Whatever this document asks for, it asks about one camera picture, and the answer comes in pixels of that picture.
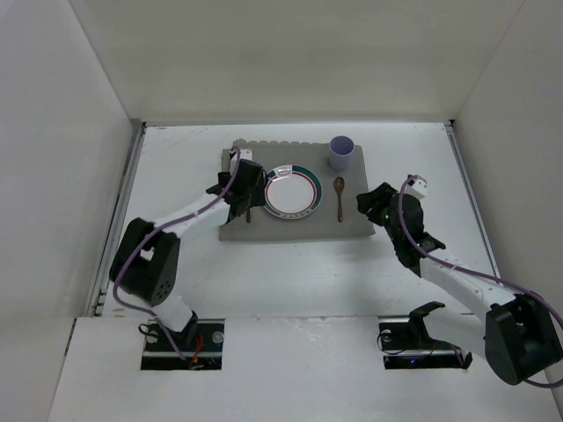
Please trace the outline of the white plate green red rim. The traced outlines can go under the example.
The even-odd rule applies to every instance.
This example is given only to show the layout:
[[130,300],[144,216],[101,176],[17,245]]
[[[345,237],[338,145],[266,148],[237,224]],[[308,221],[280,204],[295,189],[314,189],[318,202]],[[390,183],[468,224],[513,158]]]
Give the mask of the white plate green red rim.
[[286,164],[267,173],[264,208],[274,217],[303,219],[317,210],[322,198],[320,179],[303,166]]

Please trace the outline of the brown wooden spoon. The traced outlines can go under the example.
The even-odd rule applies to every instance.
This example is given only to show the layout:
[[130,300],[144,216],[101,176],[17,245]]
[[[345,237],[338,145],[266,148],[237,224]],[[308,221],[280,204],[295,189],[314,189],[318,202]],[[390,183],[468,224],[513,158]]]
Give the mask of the brown wooden spoon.
[[343,222],[343,192],[345,189],[345,180],[343,177],[338,176],[333,181],[333,187],[337,194],[337,205],[338,205],[338,222]]

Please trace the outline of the purple cup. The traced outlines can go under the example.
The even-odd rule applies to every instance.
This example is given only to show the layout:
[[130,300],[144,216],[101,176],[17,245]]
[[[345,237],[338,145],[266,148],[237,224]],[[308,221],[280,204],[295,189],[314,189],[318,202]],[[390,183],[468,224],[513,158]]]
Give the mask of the purple cup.
[[329,142],[329,164],[334,171],[344,171],[355,152],[355,143],[347,136],[339,135]]

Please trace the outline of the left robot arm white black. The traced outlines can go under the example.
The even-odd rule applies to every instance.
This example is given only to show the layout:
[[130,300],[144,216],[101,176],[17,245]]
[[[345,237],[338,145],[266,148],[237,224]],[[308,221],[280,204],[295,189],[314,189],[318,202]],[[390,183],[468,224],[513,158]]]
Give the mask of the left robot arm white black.
[[265,204],[267,174],[260,164],[239,157],[229,171],[217,177],[216,185],[179,211],[155,221],[132,220],[109,270],[114,300],[150,316],[181,359],[194,341],[198,320],[185,301],[172,294],[181,242]]

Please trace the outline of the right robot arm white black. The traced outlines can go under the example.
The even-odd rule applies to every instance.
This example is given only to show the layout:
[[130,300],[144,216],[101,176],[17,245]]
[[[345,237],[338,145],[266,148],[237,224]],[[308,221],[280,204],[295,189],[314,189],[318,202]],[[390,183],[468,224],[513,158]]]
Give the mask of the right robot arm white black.
[[357,195],[357,209],[385,229],[399,263],[463,304],[450,314],[441,302],[410,311],[409,349],[447,342],[484,359],[505,383],[532,384],[532,376],[562,360],[557,328],[562,317],[539,294],[464,265],[424,229],[421,199],[427,182],[411,175],[399,189],[383,183]]

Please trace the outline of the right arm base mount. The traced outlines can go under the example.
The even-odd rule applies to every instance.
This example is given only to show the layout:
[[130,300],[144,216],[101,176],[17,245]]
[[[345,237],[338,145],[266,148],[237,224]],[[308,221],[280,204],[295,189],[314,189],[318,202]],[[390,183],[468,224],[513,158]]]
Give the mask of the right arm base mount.
[[473,362],[471,352],[446,341],[431,338],[424,318],[445,305],[429,302],[407,316],[389,316],[379,320],[377,347],[383,353],[386,370],[460,369]]

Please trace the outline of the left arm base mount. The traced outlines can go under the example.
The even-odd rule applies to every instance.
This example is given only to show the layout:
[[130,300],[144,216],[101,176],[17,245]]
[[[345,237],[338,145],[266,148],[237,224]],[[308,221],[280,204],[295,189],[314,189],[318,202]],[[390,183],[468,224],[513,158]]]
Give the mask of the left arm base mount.
[[200,319],[186,333],[172,331],[174,342],[184,356],[182,359],[155,321],[140,324],[138,331],[144,336],[141,370],[221,370],[224,329],[224,319]]

